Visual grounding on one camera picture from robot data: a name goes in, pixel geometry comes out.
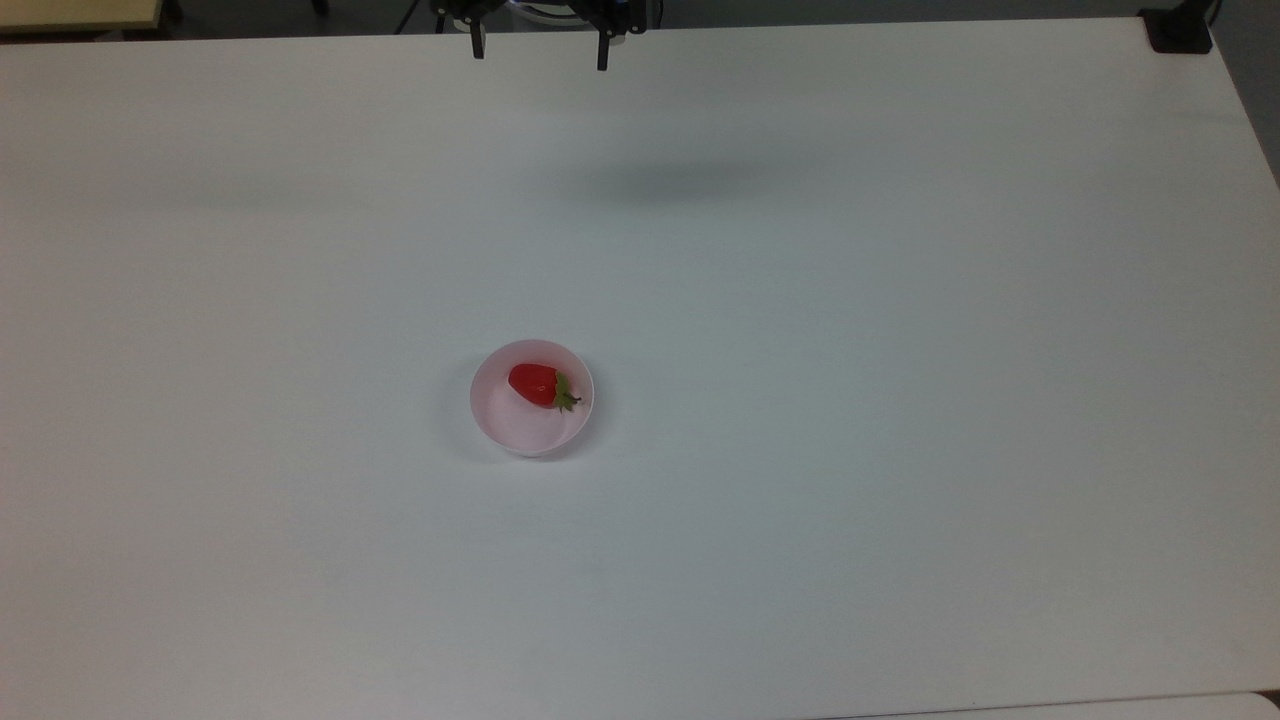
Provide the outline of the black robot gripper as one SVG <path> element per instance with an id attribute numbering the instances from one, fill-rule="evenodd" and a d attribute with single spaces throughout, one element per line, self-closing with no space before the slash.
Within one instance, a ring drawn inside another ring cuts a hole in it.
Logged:
<path id="1" fill-rule="evenodd" d="M 585 28 L 599 32 L 596 69 L 608 70 L 613 38 L 648 32 L 649 1 L 431 1 L 430 13 L 470 31 L 474 58 L 486 55 L 486 31 L 498 18 L 511 18 L 515 27 Z"/>

